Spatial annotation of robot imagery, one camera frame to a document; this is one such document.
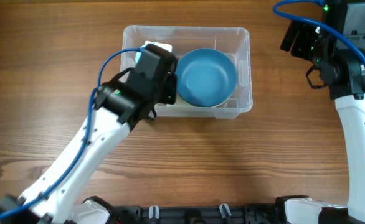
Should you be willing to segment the light blue plastic bowl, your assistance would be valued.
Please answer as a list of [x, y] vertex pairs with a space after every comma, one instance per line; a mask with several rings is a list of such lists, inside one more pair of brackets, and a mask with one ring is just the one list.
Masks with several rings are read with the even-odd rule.
[[140, 50], [136, 53], [135, 55], [135, 63], [138, 63], [141, 55], [142, 55], [142, 51], [145, 49], [145, 47], [147, 46], [147, 44], [144, 44], [140, 47]]

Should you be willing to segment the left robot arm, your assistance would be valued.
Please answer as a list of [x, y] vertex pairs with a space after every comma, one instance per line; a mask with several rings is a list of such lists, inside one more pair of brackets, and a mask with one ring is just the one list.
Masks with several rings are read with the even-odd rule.
[[0, 223], [113, 223], [117, 214], [101, 199], [75, 201], [104, 158], [141, 120], [155, 118], [157, 103], [176, 101], [177, 58], [148, 44], [141, 56], [93, 89], [88, 115], [50, 168], [19, 197], [0, 201]]

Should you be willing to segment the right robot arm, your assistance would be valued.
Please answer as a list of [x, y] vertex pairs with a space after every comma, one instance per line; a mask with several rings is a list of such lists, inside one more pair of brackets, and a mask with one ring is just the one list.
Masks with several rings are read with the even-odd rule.
[[283, 223], [365, 223], [365, 1], [319, 1], [321, 21], [285, 14], [280, 48], [308, 60], [329, 89], [344, 131], [349, 170], [346, 205], [306, 196], [277, 198]]

